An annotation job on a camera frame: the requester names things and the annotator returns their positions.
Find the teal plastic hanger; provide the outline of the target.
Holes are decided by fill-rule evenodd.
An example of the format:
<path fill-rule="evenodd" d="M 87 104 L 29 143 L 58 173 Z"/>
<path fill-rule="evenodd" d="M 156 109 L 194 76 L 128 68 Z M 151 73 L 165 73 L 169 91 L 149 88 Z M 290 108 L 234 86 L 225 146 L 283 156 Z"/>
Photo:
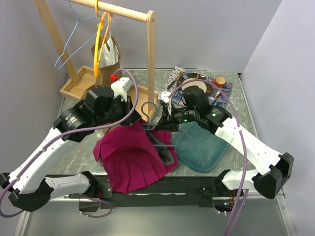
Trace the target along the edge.
<path fill-rule="evenodd" d="M 153 115 L 158 110 L 158 107 L 154 102 L 146 101 L 141 105 L 141 108 L 140 108 L 141 113 L 147 118 L 147 123 L 144 124 L 144 126 L 148 126 L 148 128 L 145 128 L 145 130 L 153 130 L 156 127 L 156 124 L 151 123 L 151 116 L 149 115 L 149 112 L 144 111 L 145 105 L 152 105 L 153 106 L 153 108 L 154 108 Z M 176 147 L 186 147 L 186 146 L 188 146 L 188 144 L 184 144 L 184 145 L 183 144 L 181 144 L 181 145 L 156 144 L 155 146 L 156 147 L 173 147 L 173 148 L 176 148 Z"/>

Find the magenta garment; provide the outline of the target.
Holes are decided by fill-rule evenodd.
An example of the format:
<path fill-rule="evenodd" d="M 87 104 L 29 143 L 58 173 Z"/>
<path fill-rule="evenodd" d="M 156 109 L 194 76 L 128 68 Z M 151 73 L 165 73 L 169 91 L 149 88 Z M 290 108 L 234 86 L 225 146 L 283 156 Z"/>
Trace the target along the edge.
<path fill-rule="evenodd" d="M 97 141 L 93 155 L 101 161 L 112 188 L 129 193 L 144 188 L 173 171 L 178 157 L 171 132 L 145 130 L 144 120 L 118 126 Z"/>

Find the tan skirt with white lining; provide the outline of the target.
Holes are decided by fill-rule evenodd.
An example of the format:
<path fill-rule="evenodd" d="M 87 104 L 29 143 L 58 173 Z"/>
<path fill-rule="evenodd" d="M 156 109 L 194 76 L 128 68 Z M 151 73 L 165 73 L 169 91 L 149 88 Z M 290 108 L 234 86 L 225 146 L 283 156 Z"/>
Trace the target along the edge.
<path fill-rule="evenodd" d="M 98 66 L 99 76 L 96 77 L 95 84 L 89 87 L 89 89 L 94 89 L 95 86 L 98 85 L 110 87 L 113 83 L 110 76 L 120 68 L 121 58 L 121 50 L 116 39 L 113 36 L 106 36 L 106 42 L 103 45 L 103 51 Z"/>

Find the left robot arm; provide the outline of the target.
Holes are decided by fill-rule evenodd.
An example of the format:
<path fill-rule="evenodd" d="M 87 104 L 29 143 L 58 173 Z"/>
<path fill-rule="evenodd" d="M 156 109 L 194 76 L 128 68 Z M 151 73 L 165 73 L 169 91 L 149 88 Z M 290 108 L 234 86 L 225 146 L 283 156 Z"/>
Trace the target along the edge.
<path fill-rule="evenodd" d="M 47 174 L 68 151 L 93 134 L 96 127 L 129 125 L 141 118 L 127 94 L 130 88 L 117 82 L 110 87 L 96 86 L 85 99 L 64 110 L 32 155 L 15 171 L 1 174 L 0 185 L 10 191 L 8 198 L 12 205 L 32 212 L 64 195 L 95 196 L 99 183 L 89 171 L 58 178 Z"/>

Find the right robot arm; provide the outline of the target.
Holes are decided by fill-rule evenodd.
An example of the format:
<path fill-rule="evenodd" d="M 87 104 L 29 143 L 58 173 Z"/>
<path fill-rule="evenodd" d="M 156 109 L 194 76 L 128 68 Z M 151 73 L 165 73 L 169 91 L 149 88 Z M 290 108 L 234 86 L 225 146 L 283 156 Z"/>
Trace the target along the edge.
<path fill-rule="evenodd" d="M 204 91 L 198 86 L 183 91 L 185 107 L 171 103 L 170 92 L 159 92 L 162 115 L 157 130 L 177 132 L 179 125 L 195 121 L 201 128 L 238 150 L 255 169 L 248 171 L 224 170 L 215 180 L 215 190 L 221 196 L 232 190 L 253 189 L 267 199 L 274 199 L 289 180 L 294 158 L 265 145 L 249 131 L 237 124 L 236 117 L 220 106 L 210 105 Z"/>

